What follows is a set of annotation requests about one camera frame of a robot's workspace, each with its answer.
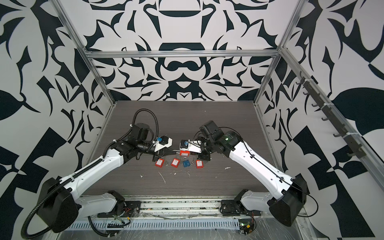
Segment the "blue padlock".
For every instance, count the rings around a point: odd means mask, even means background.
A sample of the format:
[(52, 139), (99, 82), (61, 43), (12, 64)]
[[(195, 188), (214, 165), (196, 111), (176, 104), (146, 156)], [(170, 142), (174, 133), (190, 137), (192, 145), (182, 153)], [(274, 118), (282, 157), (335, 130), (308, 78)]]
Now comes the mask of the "blue padlock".
[(190, 160), (187, 157), (183, 158), (182, 163), (183, 163), (183, 167), (184, 168), (188, 168), (188, 167), (191, 166), (191, 162), (190, 162)]

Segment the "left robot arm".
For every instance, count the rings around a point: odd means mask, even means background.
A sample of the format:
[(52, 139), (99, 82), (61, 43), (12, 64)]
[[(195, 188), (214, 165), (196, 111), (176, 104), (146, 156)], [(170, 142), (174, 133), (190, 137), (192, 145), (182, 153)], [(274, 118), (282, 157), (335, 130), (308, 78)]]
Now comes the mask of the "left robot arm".
[(83, 197), (83, 193), (111, 171), (123, 166), (132, 158), (152, 155), (155, 162), (172, 155), (172, 139), (160, 136), (159, 122), (149, 109), (135, 112), (130, 129), (112, 141), (103, 154), (61, 179), (50, 178), (44, 182), (37, 205), (27, 216), (21, 228), (21, 237), (31, 240), (49, 231), (60, 233), (77, 219), (87, 218), (92, 230), (104, 238), (112, 238), (117, 231), (101, 232), (92, 221), (97, 214), (124, 215), (125, 198), (116, 191), (103, 195)]

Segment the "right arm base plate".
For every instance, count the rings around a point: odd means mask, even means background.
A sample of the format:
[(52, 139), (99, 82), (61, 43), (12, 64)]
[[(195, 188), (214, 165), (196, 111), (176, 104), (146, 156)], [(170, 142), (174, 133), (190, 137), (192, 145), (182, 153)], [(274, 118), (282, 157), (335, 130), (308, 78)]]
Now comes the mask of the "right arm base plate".
[(241, 216), (241, 215), (253, 215), (261, 216), (260, 211), (249, 211), (239, 201), (235, 200), (221, 200), (221, 206), (219, 208), (220, 213), (223, 216)]

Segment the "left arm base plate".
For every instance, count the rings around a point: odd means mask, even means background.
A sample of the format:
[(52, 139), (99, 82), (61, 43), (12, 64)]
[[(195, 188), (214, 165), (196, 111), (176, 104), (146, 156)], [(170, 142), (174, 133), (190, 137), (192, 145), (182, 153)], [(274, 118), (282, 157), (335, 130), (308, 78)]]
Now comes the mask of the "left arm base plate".
[(133, 217), (140, 213), (141, 201), (117, 202), (116, 206), (108, 213), (97, 214), (98, 218)]

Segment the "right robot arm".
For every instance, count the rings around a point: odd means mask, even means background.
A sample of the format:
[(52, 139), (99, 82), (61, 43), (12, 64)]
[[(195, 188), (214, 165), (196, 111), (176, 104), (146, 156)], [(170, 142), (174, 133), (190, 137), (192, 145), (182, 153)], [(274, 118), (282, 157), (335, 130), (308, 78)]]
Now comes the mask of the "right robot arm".
[(238, 194), (236, 203), (247, 211), (270, 213), (281, 224), (290, 227), (310, 196), (304, 178), (291, 177), (275, 168), (234, 129), (224, 132), (214, 121), (208, 121), (200, 127), (200, 132), (203, 134), (200, 139), (202, 153), (223, 154), (246, 169), (268, 190), (264, 197), (244, 190)]

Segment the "red padlock long shackle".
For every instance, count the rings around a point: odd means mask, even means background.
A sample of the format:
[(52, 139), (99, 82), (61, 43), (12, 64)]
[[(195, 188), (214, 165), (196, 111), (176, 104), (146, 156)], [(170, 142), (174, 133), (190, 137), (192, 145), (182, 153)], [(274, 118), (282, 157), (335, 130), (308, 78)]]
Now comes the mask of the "red padlock long shackle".
[(180, 164), (180, 160), (179, 159), (173, 159), (172, 162), (171, 162), (171, 166), (172, 167), (175, 167), (177, 168)]

